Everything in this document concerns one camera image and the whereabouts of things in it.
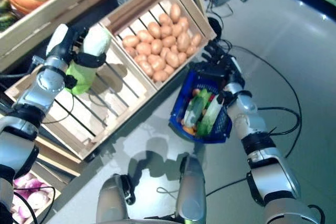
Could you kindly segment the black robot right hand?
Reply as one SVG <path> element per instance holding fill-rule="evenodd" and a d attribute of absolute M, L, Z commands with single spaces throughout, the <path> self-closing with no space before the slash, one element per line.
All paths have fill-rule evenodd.
<path fill-rule="evenodd" d="M 236 58 L 226 52 L 217 40 L 209 40 L 202 57 L 205 61 L 195 63 L 193 69 L 206 79 L 224 87 L 230 83 L 245 86 L 245 80 Z"/>

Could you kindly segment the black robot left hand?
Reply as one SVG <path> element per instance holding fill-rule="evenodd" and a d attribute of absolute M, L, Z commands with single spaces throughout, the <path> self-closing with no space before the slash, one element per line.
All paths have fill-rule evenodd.
<path fill-rule="evenodd" d="M 111 36 L 99 25 L 76 29 L 60 24 L 54 31 L 46 57 L 54 57 L 66 65 L 74 62 L 86 68 L 99 68 L 106 60 Z"/>

